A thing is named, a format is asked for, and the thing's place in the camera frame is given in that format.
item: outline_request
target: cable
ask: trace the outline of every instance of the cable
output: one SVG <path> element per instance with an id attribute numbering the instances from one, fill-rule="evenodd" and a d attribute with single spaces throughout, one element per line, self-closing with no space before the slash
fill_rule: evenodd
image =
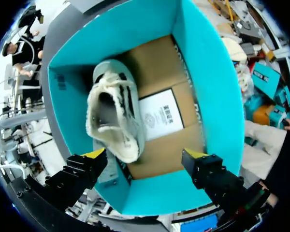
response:
<path id="1" fill-rule="evenodd" d="M 17 168 L 17 169 L 20 169 L 21 172 L 23 173 L 23 179 L 26 179 L 26 173 L 25 173 L 25 169 L 20 166 L 20 165 L 17 165 L 17 164 L 3 164 L 3 165 L 0 165 L 0 169 L 1 168 Z"/>
<path id="2" fill-rule="evenodd" d="M 45 119 L 45 121 L 44 121 L 44 123 L 40 126 L 40 128 L 36 129 L 36 130 L 33 131 L 33 132 L 27 133 L 27 134 L 21 136 L 20 138 L 24 138 L 24 137 L 26 137 L 26 136 L 28 136 L 28 135 L 30 135 L 30 134 L 33 134 L 33 133 L 38 132 L 39 130 L 41 130 L 41 129 L 43 128 L 43 126 L 45 125 L 45 122 L 46 122 L 46 119 L 47 119 L 47 118 L 43 118 L 43 119 Z"/>
<path id="3" fill-rule="evenodd" d="M 28 43 L 29 46 L 31 47 L 31 49 L 32 49 L 32 60 L 31 60 L 30 64 L 33 64 L 33 61 L 34 61 L 34 48 L 33 48 L 32 44 L 29 43 L 29 41 L 26 40 L 25 37 L 23 37 L 22 35 L 19 35 L 19 38 L 22 39 L 23 41 L 25 41 L 26 43 Z"/>

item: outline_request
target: paper label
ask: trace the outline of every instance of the paper label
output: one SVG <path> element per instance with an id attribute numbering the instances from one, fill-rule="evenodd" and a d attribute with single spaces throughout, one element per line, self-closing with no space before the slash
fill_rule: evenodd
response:
<path id="1" fill-rule="evenodd" d="M 242 29 L 242 27 L 243 27 L 242 24 L 240 24 L 240 23 L 237 23 L 236 25 L 239 29 Z"/>
<path id="2" fill-rule="evenodd" d="M 184 128 L 171 89 L 139 101 L 145 125 L 146 141 L 157 139 Z"/>
<path id="3" fill-rule="evenodd" d="M 269 48 L 266 46 L 265 43 L 263 43 L 261 46 L 262 46 L 262 50 L 263 50 L 263 52 L 265 52 L 265 54 L 268 54 L 270 52 Z"/>

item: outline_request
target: printed label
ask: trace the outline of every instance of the printed label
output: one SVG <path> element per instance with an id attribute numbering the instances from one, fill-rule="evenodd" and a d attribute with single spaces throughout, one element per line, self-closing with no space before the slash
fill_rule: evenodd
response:
<path id="1" fill-rule="evenodd" d="M 171 89 L 139 101 L 146 129 L 146 141 L 174 133 L 184 128 Z"/>
<path id="2" fill-rule="evenodd" d="M 124 163 L 123 161 L 119 160 L 117 157 L 116 157 L 116 160 L 117 160 L 117 163 L 119 164 L 120 169 L 121 169 L 123 175 L 125 176 L 128 184 L 131 185 L 132 176 L 131 176 L 131 173 L 129 171 L 127 164 Z"/>
<path id="3" fill-rule="evenodd" d="M 56 74 L 55 79 L 57 79 L 59 90 L 66 90 L 67 89 L 64 75 Z"/>
<path id="4" fill-rule="evenodd" d="M 253 74 L 260 78 L 261 80 L 265 81 L 265 82 L 268 82 L 269 81 L 269 78 L 267 76 L 264 76 L 263 74 L 259 73 L 258 71 L 254 70 L 253 71 Z"/>
<path id="5" fill-rule="evenodd" d="M 191 75 L 189 73 L 189 70 L 188 70 L 188 68 L 186 66 L 185 60 L 184 60 L 184 58 L 183 58 L 183 56 L 181 54 L 181 51 L 180 51 L 178 45 L 176 44 L 176 40 L 174 39 L 174 37 L 172 37 L 172 40 L 173 40 L 173 43 L 174 43 L 174 48 L 177 51 L 178 57 L 179 57 L 180 61 L 183 64 L 184 72 L 185 72 L 186 78 L 187 78 L 189 86 L 190 86 L 190 90 L 191 90 L 191 93 L 192 93 L 192 96 L 193 96 L 193 100 L 194 100 L 195 112 L 197 114 L 199 127 L 200 127 L 200 133 L 201 133 L 201 138 L 202 138 L 202 143 L 203 143 L 203 152 L 206 153 L 207 152 L 207 148 L 206 148 L 206 141 L 205 141 L 204 130 L 203 130 L 202 114 L 201 114 L 201 109 L 199 107 L 199 102 L 198 102 L 198 99 L 197 99 L 197 94 L 196 94 L 196 91 L 195 91 L 195 88 L 194 88 L 194 84 L 193 84 Z"/>

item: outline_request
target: sneaker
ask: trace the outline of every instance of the sneaker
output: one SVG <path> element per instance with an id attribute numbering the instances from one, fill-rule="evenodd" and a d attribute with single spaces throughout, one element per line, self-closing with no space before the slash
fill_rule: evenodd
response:
<path id="1" fill-rule="evenodd" d="M 128 68 L 114 59 L 98 64 L 87 102 L 87 134 L 121 161 L 136 161 L 144 150 L 145 133 L 137 87 Z"/>

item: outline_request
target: shoe box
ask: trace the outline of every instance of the shoe box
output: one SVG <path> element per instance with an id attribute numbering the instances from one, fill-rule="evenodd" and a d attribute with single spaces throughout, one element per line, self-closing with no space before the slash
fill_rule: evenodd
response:
<path id="1" fill-rule="evenodd" d="M 276 105 L 273 111 L 269 114 L 270 126 L 284 129 L 282 120 L 287 118 L 286 109 Z"/>
<path id="2" fill-rule="evenodd" d="M 246 119 L 252 121 L 254 118 L 254 112 L 265 103 L 262 95 L 252 95 L 245 103 L 245 115 Z"/>
<path id="3" fill-rule="evenodd" d="M 110 58 L 123 62 L 135 78 L 146 144 L 135 163 L 110 156 L 116 179 L 98 181 L 97 192 L 125 215 L 169 214 L 208 204 L 183 170 L 182 150 L 215 153 L 238 174 L 244 148 L 241 91 L 215 28 L 190 0 L 130 0 L 74 34 L 48 66 L 56 123 L 71 154 L 99 149 L 86 133 L 92 82 L 84 82 L 83 73 L 90 79 L 95 65 Z"/>
<path id="4" fill-rule="evenodd" d="M 278 72 L 257 62 L 252 71 L 251 78 L 255 87 L 274 100 L 280 80 Z"/>
<path id="5" fill-rule="evenodd" d="M 290 91 L 287 86 L 279 88 L 275 94 L 276 104 L 284 107 L 286 113 L 290 113 Z"/>

